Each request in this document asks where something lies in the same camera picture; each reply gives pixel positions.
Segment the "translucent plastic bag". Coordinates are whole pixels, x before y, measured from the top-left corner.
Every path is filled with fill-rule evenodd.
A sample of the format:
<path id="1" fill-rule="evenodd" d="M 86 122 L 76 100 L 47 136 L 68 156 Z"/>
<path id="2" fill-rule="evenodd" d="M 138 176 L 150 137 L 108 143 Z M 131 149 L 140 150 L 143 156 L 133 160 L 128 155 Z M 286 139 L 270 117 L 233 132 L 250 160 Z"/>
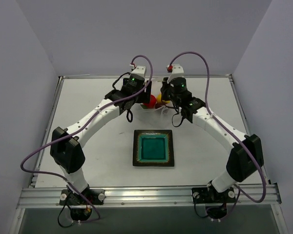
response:
<path id="1" fill-rule="evenodd" d="M 161 94 L 161 87 L 162 78 L 156 78 L 152 82 L 151 95 L 157 98 Z M 171 125 L 171 117 L 175 113 L 170 107 L 172 107 L 171 102 L 167 105 L 156 104 L 154 109 L 145 109 L 142 104 L 135 104 L 133 108 L 134 119 L 154 129 L 165 129 Z"/>

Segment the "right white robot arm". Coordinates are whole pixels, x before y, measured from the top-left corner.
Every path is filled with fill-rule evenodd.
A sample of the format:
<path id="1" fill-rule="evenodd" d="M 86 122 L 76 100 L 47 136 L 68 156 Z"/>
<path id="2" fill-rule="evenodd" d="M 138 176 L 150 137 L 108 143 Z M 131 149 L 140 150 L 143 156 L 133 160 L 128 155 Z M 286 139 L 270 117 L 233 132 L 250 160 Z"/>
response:
<path id="1" fill-rule="evenodd" d="M 264 179 L 261 169 L 262 146 L 257 135 L 249 136 L 219 118 L 203 100 L 192 95 L 184 77 L 164 78 L 160 91 L 162 100 L 171 101 L 173 107 L 181 113 L 182 119 L 202 128 L 229 154 L 224 171 L 209 183 L 209 199 L 219 201 L 227 189 L 255 172 L 259 172 L 261 179 Z"/>

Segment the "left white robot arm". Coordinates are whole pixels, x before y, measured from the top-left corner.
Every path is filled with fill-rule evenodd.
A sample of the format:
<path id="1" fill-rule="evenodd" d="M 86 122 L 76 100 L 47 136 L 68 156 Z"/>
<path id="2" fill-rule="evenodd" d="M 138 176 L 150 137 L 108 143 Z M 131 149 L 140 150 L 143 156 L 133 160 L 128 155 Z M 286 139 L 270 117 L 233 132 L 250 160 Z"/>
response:
<path id="1" fill-rule="evenodd" d="M 129 110 L 139 102 L 139 95 L 127 97 L 139 92 L 145 87 L 145 77 L 131 73 L 121 89 L 113 89 L 105 95 L 104 99 L 91 112 L 75 124 L 61 128 L 57 127 L 52 132 L 52 141 L 71 135 L 50 146 L 50 155 L 64 173 L 70 183 L 69 189 L 75 188 L 71 199 L 77 204 L 84 204 L 89 198 L 89 185 L 85 180 L 82 166 L 85 162 L 83 147 L 104 125 Z"/>

